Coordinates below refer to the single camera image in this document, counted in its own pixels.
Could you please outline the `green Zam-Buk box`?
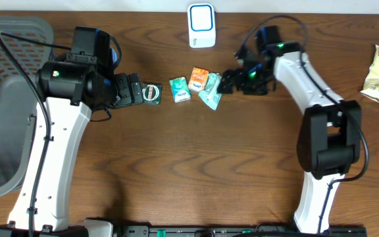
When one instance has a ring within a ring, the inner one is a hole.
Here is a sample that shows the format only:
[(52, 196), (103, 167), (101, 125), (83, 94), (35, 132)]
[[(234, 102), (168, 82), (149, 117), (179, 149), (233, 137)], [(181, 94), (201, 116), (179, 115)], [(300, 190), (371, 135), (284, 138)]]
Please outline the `green Zam-Buk box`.
[(143, 103), (160, 105), (163, 86), (161, 84), (144, 84), (142, 87)]

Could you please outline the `teal wrapper pack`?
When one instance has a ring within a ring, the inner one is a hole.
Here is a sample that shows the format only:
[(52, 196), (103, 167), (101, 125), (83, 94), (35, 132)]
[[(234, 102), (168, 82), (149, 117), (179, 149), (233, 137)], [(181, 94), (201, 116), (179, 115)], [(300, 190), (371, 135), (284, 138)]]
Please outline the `teal wrapper pack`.
[(208, 76), (205, 89), (200, 91), (198, 96), (208, 107), (215, 111), (222, 97), (222, 94), (217, 92), (222, 77), (219, 73), (209, 73)]

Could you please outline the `orange tissue pack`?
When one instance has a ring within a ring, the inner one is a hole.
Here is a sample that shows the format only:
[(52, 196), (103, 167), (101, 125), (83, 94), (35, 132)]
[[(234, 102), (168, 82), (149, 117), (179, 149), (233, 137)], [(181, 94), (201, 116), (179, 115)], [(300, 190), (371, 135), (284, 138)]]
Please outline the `orange tissue pack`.
[(193, 67), (189, 82), (188, 88), (193, 92), (200, 92), (205, 89), (207, 81), (209, 79), (209, 71)]

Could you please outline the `teal tissue pack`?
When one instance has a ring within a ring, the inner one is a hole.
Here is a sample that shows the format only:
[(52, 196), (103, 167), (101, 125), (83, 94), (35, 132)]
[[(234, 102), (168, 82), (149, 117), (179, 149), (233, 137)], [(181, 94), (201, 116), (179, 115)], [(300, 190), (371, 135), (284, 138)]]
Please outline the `teal tissue pack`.
[(175, 103), (191, 99), (191, 94), (185, 77), (172, 79), (169, 81), (169, 84)]

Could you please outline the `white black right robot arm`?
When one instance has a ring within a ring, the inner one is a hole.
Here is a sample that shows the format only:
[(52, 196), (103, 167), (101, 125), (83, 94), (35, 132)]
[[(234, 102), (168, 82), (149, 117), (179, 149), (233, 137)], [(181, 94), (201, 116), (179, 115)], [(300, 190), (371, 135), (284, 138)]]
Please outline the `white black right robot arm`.
[(263, 58), (242, 46), (236, 54), (241, 66), (225, 71), (216, 90), (266, 95), (268, 84), (280, 82), (289, 91), (303, 115), (296, 150), (304, 180), (293, 220), (302, 233), (323, 234), (330, 228), (328, 219), (339, 183), (359, 159), (361, 108), (334, 93), (302, 46), (284, 42), (277, 26), (263, 27), (255, 37)]

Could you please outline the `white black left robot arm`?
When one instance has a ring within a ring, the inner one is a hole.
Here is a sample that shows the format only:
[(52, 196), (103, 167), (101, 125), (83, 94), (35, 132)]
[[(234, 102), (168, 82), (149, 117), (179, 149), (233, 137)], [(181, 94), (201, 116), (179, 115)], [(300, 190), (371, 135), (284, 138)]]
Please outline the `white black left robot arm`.
[(20, 195), (0, 236), (120, 236), (120, 226), (109, 219), (71, 224), (69, 199), (91, 115), (143, 103), (139, 75), (115, 73), (121, 58), (114, 37), (78, 26), (64, 58), (46, 62), (29, 81), (38, 103), (34, 140)]

